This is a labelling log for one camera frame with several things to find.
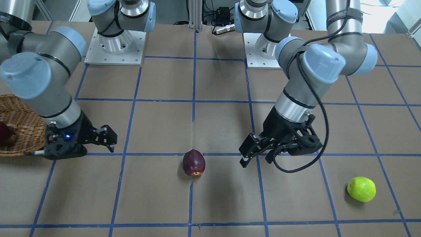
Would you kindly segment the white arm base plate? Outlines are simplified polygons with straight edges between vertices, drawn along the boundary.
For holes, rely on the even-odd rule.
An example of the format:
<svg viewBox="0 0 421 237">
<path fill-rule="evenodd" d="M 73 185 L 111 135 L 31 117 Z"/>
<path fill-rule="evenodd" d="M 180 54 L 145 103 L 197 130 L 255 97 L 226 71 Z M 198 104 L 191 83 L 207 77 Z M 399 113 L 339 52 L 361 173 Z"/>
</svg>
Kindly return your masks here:
<svg viewBox="0 0 421 237">
<path fill-rule="evenodd" d="M 89 65 L 141 66 L 146 45 L 146 32 L 125 30 L 108 38 L 95 29 L 84 62 Z"/>
<path fill-rule="evenodd" d="M 271 42 L 261 33 L 243 33 L 248 69 L 282 69 L 276 53 L 277 42 Z"/>
</svg>

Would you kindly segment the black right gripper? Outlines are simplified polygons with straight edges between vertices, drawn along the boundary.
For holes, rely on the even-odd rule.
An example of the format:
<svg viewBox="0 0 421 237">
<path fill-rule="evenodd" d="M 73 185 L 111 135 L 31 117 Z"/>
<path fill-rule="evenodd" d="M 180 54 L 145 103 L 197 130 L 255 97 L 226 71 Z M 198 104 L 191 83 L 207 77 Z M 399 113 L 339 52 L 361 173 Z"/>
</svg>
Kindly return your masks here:
<svg viewBox="0 0 421 237">
<path fill-rule="evenodd" d="M 114 146 L 117 144 L 118 136 L 116 132 L 109 126 L 104 125 L 97 129 L 92 122 L 81 110 L 78 119 L 74 123 L 75 127 L 75 144 L 95 144 L 107 147 L 109 152 L 114 153 Z"/>
</svg>

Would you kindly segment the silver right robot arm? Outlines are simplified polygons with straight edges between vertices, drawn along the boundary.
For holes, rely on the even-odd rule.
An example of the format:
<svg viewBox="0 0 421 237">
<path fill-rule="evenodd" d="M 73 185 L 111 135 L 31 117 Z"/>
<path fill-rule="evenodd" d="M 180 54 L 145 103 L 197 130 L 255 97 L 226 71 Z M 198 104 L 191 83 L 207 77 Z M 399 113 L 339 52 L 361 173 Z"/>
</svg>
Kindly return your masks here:
<svg viewBox="0 0 421 237">
<path fill-rule="evenodd" d="M 34 33 L 34 6 L 33 0 L 1 1 L 1 35 L 9 55 L 1 64 L 1 79 L 47 126 L 44 144 L 29 154 L 51 160 L 81 157 L 87 153 L 85 144 L 114 152 L 115 131 L 108 125 L 94 127 L 65 89 L 87 50 L 86 41 L 67 26 Z M 129 52 L 134 47 L 129 31 L 155 27 L 156 5 L 150 0 L 89 0 L 87 7 L 106 53 Z"/>
</svg>

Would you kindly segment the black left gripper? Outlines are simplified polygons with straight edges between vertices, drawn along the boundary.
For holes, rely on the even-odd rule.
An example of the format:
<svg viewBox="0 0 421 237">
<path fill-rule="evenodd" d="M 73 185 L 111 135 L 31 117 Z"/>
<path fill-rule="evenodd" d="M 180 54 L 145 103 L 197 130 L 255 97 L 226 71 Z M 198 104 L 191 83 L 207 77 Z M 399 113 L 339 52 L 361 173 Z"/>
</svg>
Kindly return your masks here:
<svg viewBox="0 0 421 237">
<path fill-rule="evenodd" d="M 289 120 L 282 117 L 275 107 L 271 109 L 263 122 L 261 136 L 249 133 L 239 147 L 242 155 L 240 164 L 246 168 L 252 158 L 270 150 L 265 160 L 268 164 L 274 162 L 277 155 L 285 152 L 292 141 L 293 134 L 287 128 Z"/>
</svg>

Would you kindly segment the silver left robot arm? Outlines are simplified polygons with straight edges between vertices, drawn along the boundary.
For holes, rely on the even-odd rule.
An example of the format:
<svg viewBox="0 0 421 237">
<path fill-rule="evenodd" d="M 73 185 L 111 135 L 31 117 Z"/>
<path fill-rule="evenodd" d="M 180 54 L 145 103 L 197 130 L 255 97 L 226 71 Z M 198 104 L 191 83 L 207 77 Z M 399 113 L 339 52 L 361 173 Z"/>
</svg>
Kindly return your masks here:
<svg viewBox="0 0 421 237">
<path fill-rule="evenodd" d="M 298 9 L 289 0 L 241 0 L 235 5 L 235 30 L 261 33 L 274 45 L 273 56 L 288 78 L 259 135 L 239 147 L 240 164 L 268 152 L 265 159 L 285 173 L 302 171 L 320 159 L 330 128 L 321 101 L 340 75 L 365 75 L 377 51 L 364 42 L 359 0 L 327 0 L 327 36 L 305 41 L 290 36 Z"/>
</svg>

